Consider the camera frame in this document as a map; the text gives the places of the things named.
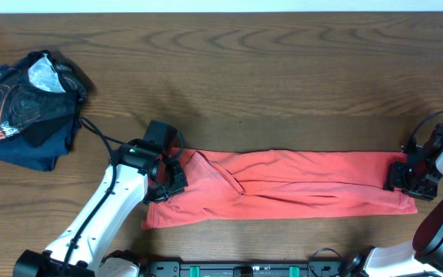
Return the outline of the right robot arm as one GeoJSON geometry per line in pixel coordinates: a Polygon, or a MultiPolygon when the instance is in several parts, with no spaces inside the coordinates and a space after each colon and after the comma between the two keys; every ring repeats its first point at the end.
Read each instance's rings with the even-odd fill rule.
{"type": "MultiPolygon", "coordinates": [[[[443,181],[443,123],[422,146],[406,149],[406,162],[393,162],[385,188],[432,200],[443,181]]],[[[418,227],[411,242],[371,248],[341,269],[342,276],[443,276],[443,199],[418,227]]]]}

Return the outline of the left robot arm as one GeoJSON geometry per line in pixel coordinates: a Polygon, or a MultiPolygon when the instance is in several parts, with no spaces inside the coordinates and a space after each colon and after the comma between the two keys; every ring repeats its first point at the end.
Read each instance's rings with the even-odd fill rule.
{"type": "Polygon", "coordinates": [[[179,154],[182,134],[151,121],[143,138],[109,151],[109,164],[93,196],[72,224],[43,252],[25,250],[15,263],[19,277],[140,276],[142,266],[129,252],[108,255],[108,247],[140,203],[166,202],[188,185],[179,154]]]}

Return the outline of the red printed t-shirt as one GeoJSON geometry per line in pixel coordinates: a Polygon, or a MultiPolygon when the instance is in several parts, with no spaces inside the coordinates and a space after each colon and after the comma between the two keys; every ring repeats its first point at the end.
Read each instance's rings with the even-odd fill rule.
{"type": "Polygon", "coordinates": [[[187,149],[180,158],[185,191],[151,204],[142,226],[415,214],[412,197],[383,188],[388,166],[404,160],[399,152],[187,149]]]}

